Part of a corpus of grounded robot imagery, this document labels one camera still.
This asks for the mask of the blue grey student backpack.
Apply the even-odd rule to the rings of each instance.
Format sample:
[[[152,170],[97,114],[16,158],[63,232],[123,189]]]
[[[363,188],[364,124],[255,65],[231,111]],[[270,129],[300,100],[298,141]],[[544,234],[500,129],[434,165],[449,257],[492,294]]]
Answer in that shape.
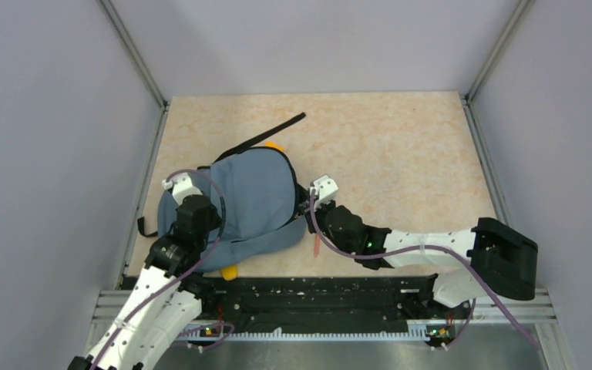
[[[210,239],[218,239],[218,245],[205,257],[197,272],[218,271],[256,255],[283,251],[301,241],[307,226],[298,214],[298,205],[307,200],[307,191],[298,183],[287,155],[262,145],[262,141],[305,117],[305,113],[300,113],[224,151],[209,165],[171,173],[189,172],[202,195],[214,204],[219,199],[225,202],[223,233],[211,233]],[[178,206],[163,189],[157,210],[157,230],[151,234],[156,240],[176,220]]]

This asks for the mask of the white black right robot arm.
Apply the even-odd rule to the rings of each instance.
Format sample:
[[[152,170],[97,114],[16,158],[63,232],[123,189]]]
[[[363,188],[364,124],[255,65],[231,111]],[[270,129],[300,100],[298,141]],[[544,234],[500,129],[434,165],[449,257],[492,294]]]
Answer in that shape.
[[[302,209],[311,233],[368,269],[434,267],[421,296],[422,310],[432,318],[483,296],[535,298],[538,245],[497,219],[481,217],[469,229],[417,234],[367,225],[333,200],[310,200]]]

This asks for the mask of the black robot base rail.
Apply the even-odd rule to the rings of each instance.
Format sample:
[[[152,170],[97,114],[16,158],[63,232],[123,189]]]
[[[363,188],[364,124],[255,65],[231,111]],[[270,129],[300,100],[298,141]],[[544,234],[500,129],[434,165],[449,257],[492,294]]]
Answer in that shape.
[[[179,289],[203,305],[201,321],[225,321],[237,334],[405,333],[416,320],[465,319],[470,304],[448,308],[432,299],[428,277],[239,277],[197,274]]]

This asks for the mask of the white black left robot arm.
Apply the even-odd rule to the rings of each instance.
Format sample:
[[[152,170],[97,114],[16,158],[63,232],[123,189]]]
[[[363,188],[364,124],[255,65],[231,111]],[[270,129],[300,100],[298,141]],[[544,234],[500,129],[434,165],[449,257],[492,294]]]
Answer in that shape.
[[[70,369],[153,369],[182,329],[195,318],[208,318],[217,303],[213,294],[182,288],[214,252],[226,221],[223,199],[185,197],[176,220],[150,249],[136,285],[113,323],[87,355],[76,356]]]

